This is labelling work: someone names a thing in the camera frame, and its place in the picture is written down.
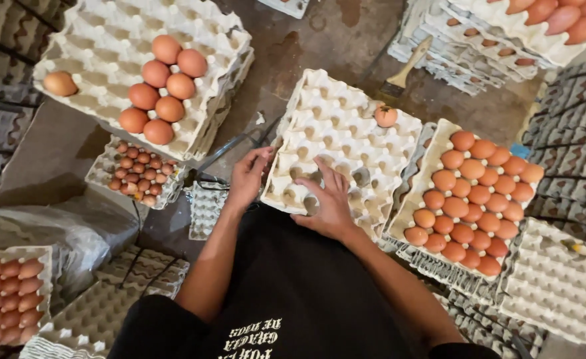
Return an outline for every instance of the forearm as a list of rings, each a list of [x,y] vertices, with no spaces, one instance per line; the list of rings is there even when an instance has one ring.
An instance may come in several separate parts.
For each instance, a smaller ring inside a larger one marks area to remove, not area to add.
[[[224,206],[195,264],[180,287],[176,303],[211,322],[221,309],[233,269],[237,227],[244,208]]]
[[[448,313],[425,285],[377,248],[363,231],[349,234],[342,243],[359,258],[391,305],[413,324],[426,345],[463,342]]]

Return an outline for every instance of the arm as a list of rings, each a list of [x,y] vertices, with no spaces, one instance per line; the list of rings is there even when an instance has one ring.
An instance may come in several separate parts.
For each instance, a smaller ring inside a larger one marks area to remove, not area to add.
[[[413,324],[428,347],[463,342],[448,313],[424,284],[377,248],[364,230],[353,223],[345,176],[318,158],[315,162],[323,175],[324,188],[307,178],[295,182],[315,194],[320,209],[314,216],[291,215],[295,222],[342,242],[356,255],[389,303]]]
[[[272,150],[253,150],[233,167],[231,189],[217,223],[177,293],[176,303],[204,322],[211,322],[222,307],[233,269],[237,226],[260,190]]]

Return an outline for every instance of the person's left hand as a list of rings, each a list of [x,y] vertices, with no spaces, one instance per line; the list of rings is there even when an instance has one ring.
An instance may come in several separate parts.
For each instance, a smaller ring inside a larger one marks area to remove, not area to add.
[[[271,152],[273,147],[257,148],[235,164],[226,206],[243,210],[257,197],[262,185],[262,173],[271,158]]]

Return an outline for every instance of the hand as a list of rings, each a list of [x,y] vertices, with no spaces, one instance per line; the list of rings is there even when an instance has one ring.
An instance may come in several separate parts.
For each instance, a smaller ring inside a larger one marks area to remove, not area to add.
[[[322,189],[319,184],[308,178],[297,178],[295,183],[304,185],[317,197],[320,209],[313,216],[291,215],[291,217],[298,225],[343,242],[345,237],[352,233],[363,231],[353,223],[350,217],[349,183],[344,175],[325,165],[320,157],[315,157],[314,161],[320,167],[324,178],[324,188]]]
[[[235,164],[231,174],[231,189],[228,191],[225,206],[244,210],[257,197],[262,185],[262,173],[271,158],[272,151],[273,147],[251,150]]]

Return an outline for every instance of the person's right hand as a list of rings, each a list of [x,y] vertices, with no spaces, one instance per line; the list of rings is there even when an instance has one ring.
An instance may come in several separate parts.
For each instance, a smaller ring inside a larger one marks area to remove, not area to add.
[[[348,235],[361,231],[350,216],[349,183],[344,175],[325,165],[320,157],[315,157],[314,161],[320,167],[324,178],[324,188],[322,189],[319,184],[308,178],[297,178],[295,183],[304,185],[317,197],[320,209],[313,216],[291,215],[291,217],[298,225],[334,240],[343,241]]]

